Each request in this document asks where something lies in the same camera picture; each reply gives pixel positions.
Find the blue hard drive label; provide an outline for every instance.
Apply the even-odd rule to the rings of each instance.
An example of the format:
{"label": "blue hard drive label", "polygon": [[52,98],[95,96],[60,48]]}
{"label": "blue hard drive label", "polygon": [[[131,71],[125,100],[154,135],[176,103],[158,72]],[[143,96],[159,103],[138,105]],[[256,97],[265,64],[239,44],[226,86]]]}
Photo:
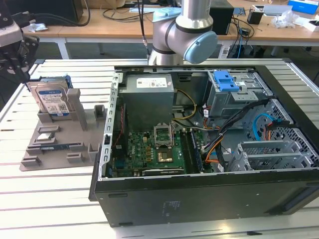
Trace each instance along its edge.
{"label": "blue hard drive label", "polygon": [[39,91],[39,97],[52,116],[67,116],[70,111],[66,103],[61,99],[62,92],[60,90]]}

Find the slotted table surface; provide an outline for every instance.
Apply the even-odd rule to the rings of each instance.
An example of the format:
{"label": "slotted table surface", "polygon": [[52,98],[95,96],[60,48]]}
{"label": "slotted table surface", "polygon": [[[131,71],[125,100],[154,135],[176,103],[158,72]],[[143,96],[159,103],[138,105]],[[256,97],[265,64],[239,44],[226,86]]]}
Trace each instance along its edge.
{"label": "slotted table surface", "polygon": [[[145,65],[145,60],[46,60],[34,76],[71,76],[84,109],[108,106],[115,65]],[[318,124],[318,90],[293,64],[280,59],[209,60],[214,65],[266,65],[306,114]],[[37,124],[38,106],[20,85],[0,113],[0,238],[318,238],[319,199],[290,216],[221,220],[113,229],[98,202],[88,200],[93,167],[21,172],[19,164]]]}

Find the power supply label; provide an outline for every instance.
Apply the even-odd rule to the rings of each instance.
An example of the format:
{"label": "power supply label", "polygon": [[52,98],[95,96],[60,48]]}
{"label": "power supply label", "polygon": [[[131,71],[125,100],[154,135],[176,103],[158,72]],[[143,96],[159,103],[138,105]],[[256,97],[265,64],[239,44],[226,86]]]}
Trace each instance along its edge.
{"label": "power supply label", "polygon": [[138,78],[136,88],[164,88],[167,87],[166,78]]}
{"label": "power supply label", "polygon": [[61,99],[62,92],[60,90],[39,91],[38,93],[50,115],[67,116],[70,113],[66,103]]}

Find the paper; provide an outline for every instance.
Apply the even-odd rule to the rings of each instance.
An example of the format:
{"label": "paper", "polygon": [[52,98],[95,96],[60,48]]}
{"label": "paper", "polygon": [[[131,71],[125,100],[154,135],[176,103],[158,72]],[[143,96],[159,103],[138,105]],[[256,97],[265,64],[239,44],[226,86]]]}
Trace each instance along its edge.
{"label": "paper", "polygon": [[293,24],[298,25],[298,26],[304,26],[307,22],[309,22],[311,19],[305,18],[305,17],[298,17]]}

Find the red wire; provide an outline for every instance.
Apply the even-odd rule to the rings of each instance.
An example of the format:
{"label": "red wire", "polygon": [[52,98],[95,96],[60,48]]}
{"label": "red wire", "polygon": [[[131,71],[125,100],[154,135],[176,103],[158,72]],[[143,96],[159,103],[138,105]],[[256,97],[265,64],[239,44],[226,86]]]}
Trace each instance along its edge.
{"label": "red wire", "polygon": [[118,138],[116,139],[116,142],[113,144],[113,147],[117,145],[121,135],[123,134],[123,128],[124,128],[124,125],[123,125],[123,111],[124,111],[124,108],[122,106],[122,109],[121,109],[121,132],[120,132]]}

